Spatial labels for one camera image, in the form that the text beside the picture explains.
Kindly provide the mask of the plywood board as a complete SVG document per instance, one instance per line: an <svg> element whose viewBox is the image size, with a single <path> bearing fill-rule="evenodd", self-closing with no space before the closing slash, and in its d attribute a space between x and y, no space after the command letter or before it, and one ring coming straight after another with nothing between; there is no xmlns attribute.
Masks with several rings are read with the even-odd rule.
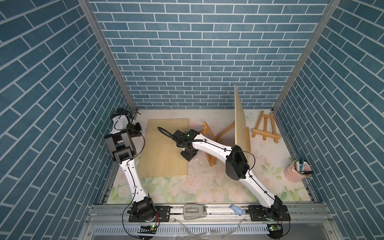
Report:
<svg viewBox="0 0 384 240"><path fill-rule="evenodd" d="M188 174L188 161L181 156L176 143L159 132L162 127L171 134L189 130L189 120L150 119L146 130L146 145L141 153L139 176L141 178L176 177Z"/></svg>
<svg viewBox="0 0 384 240"><path fill-rule="evenodd" d="M238 87L234 86L235 93L235 144L243 151L247 149L246 115L238 93Z"/></svg>

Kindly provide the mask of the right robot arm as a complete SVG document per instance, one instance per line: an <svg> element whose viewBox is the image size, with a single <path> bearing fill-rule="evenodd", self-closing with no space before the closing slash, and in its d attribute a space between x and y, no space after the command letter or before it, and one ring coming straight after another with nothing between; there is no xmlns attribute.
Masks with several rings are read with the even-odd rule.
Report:
<svg viewBox="0 0 384 240"><path fill-rule="evenodd" d="M242 183L256 196L267 219L272 221L291 220L287 206L252 173L245 156L247 152L244 152L241 147L222 145L206 138L195 130L188 132L177 130L170 135L170 138L176 143L177 147L183 150L181 155L188 161L192 160L198 151L205 152L222 161L225 164L227 176Z"/></svg>

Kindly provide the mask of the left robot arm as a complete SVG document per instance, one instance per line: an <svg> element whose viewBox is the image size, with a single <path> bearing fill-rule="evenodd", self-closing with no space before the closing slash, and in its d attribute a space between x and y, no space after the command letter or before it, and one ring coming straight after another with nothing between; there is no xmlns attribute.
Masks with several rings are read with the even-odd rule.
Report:
<svg viewBox="0 0 384 240"><path fill-rule="evenodd" d="M133 113L125 108L116 109L110 116L112 130L104 140L114 162L123 171L133 195L129 210L140 222L152 222L158 216L153 200L141 184L135 163L139 153L132 138L143 137L142 127L134 122Z"/></svg>

